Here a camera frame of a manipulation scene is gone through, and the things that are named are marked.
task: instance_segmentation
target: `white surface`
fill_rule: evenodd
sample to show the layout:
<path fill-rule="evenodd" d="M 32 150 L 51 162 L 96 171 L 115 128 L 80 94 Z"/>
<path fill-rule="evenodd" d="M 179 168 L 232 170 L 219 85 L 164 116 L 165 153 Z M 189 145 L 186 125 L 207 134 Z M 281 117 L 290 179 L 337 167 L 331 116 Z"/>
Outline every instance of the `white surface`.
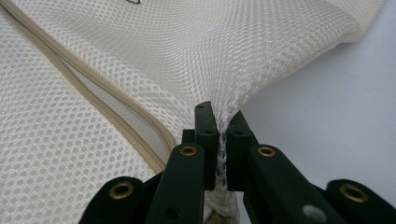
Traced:
<path fill-rule="evenodd" d="M 396 206 L 394 8 L 388 1 L 363 40 L 325 53 L 242 111 L 259 141 L 280 148 L 312 183 L 352 179 Z"/>

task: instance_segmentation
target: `zipper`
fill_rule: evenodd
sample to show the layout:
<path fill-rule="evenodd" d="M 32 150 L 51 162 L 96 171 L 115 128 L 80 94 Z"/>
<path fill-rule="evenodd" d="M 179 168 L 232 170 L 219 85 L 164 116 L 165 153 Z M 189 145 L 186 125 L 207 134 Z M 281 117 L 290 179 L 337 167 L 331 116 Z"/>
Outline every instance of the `zipper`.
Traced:
<path fill-rule="evenodd" d="M 34 42 L 41 42 L 38 45 L 46 51 L 48 54 L 48 51 L 51 51 L 53 54 L 52 57 L 52 62 L 53 61 L 59 61 L 56 62 L 57 65 L 63 66 L 64 68 L 62 71 L 67 70 L 67 78 L 70 80 L 70 76 L 72 76 L 71 79 L 76 79 L 72 80 L 72 84 L 75 86 L 76 89 L 81 91 L 81 88 L 85 89 L 83 91 L 88 91 L 90 94 L 89 98 L 93 99 L 97 104 L 99 104 L 99 107 L 102 108 L 102 111 L 105 112 L 105 114 L 108 114 L 111 118 L 113 118 L 113 121 L 116 121 L 119 125 L 115 125 L 116 127 L 120 127 L 123 129 L 126 129 L 130 132 L 132 138 L 140 145 L 140 149 L 143 150 L 138 150 L 139 154 L 143 154 L 142 156 L 145 159 L 148 159 L 148 156 L 151 157 L 151 160 L 148 160 L 148 164 L 153 168 L 153 170 L 156 173 L 159 173 L 161 170 L 164 169 L 164 162 L 161 161 L 158 156 L 155 154 L 155 152 L 148 146 L 148 144 L 133 130 L 133 128 L 128 125 L 120 116 L 115 113 L 111 108 L 109 108 L 101 99 L 96 97 L 84 84 L 82 84 L 81 80 L 78 79 L 78 77 L 70 71 L 70 69 L 67 67 L 66 64 L 64 64 L 65 61 L 66 63 L 70 64 L 74 69 L 76 69 L 78 72 L 80 72 L 85 78 L 87 78 L 90 82 L 94 83 L 96 86 L 101 88 L 103 91 L 107 92 L 109 95 L 117 99 L 119 102 L 122 102 L 128 108 L 133 110 L 136 115 L 139 116 L 143 121 L 145 121 L 149 127 L 152 128 L 152 130 L 157 134 L 161 142 L 163 143 L 163 147 L 165 148 L 166 152 L 170 154 L 171 148 L 173 148 L 177 143 L 176 139 L 173 137 L 172 134 L 169 133 L 169 131 L 154 117 L 150 115 L 147 111 L 145 111 L 143 108 L 141 108 L 139 105 L 137 105 L 135 102 L 132 102 L 128 100 L 128 97 L 126 95 L 123 95 L 119 91 L 114 91 L 112 88 L 108 87 L 108 83 L 105 84 L 106 82 L 102 77 L 97 75 L 91 68 L 84 69 L 82 65 L 85 65 L 82 61 L 80 61 L 77 57 L 72 55 L 67 49 L 63 48 L 59 43 L 57 43 L 55 40 L 53 40 L 49 35 L 44 33 L 41 28 L 39 28 L 37 25 L 35 25 L 29 18 L 27 18 L 23 12 L 18 9 L 13 3 L 9 1 L 0 1 L 0 4 L 3 6 L 3 8 L 6 10 L 6 12 L 14 19 L 15 22 L 17 22 L 20 26 L 20 28 L 24 28 L 25 31 L 24 33 L 29 32 L 30 33 L 30 38 L 32 39 L 32 36 L 37 38 L 36 41 Z"/>

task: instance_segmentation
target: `honeycomb pattern fabric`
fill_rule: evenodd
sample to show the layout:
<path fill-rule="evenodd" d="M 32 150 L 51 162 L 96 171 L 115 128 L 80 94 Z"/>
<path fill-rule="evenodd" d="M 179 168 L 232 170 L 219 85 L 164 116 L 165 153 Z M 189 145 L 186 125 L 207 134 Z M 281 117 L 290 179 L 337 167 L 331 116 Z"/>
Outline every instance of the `honeycomb pattern fabric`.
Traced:
<path fill-rule="evenodd" d="M 221 133 L 264 86 L 359 39 L 382 0 L 1 0 L 69 61 L 144 108 L 179 141 L 212 102 Z M 233 216 L 224 141 L 212 206 Z"/>
<path fill-rule="evenodd" d="M 154 175 L 4 14 L 0 83 L 0 223 L 77 223 L 107 180 Z"/>

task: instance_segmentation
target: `clamp jaw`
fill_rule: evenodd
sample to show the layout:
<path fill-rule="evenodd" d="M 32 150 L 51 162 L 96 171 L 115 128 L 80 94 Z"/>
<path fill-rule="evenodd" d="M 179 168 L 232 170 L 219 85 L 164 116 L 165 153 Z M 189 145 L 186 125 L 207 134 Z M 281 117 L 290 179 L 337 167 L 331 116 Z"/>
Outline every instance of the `clamp jaw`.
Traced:
<path fill-rule="evenodd" d="M 204 191 L 215 187 L 219 132 L 210 102 L 195 107 L 195 130 L 184 130 L 165 170 L 142 181 L 107 182 L 80 224 L 202 224 Z M 370 189 L 335 180 L 326 190 L 310 184 L 276 147 L 260 145 L 241 112 L 227 130 L 229 191 L 243 191 L 253 224 L 389 224 L 396 210 Z"/>

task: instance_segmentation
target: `hole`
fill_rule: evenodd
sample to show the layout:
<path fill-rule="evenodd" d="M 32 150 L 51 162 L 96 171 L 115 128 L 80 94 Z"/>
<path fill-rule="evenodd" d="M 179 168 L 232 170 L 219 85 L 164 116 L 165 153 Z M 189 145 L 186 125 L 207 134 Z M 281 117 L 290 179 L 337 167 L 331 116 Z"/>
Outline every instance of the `hole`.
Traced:
<path fill-rule="evenodd" d="M 197 153 L 197 149 L 195 147 L 183 147 L 180 150 L 180 153 L 185 156 L 192 156 L 195 155 L 195 153 Z"/>
<path fill-rule="evenodd" d="M 109 192 L 111 198 L 115 200 L 128 197 L 134 191 L 134 186 L 129 181 L 122 181 L 114 185 Z"/>
<path fill-rule="evenodd" d="M 327 216 L 326 214 L 318 207 L 307 204 L 303 207 L 303 212 L 306 217 L 311 219 L 312 221 L 316 223 L 326 223 L 327 222 Z"/>
<path fill-rule="evenodd" d="M 172 220 L 179 219 L 180 209 L 177 206 L 169 206 L 165 210 L 165 216 Z"/>
<path fill-rule="evenodd" d="M 365 203 L 369 200 L 369 196 L 356 186 L 345 184 L 340 188 L 341 193 L 356 203 Z"/>
<path fill-rule="evenodd" d="M 276 152 L 270 147 L 259 147 L 259 149 L 257 149 L 257 152 L 265 157 L 273 157 L 276 154 Z"/>

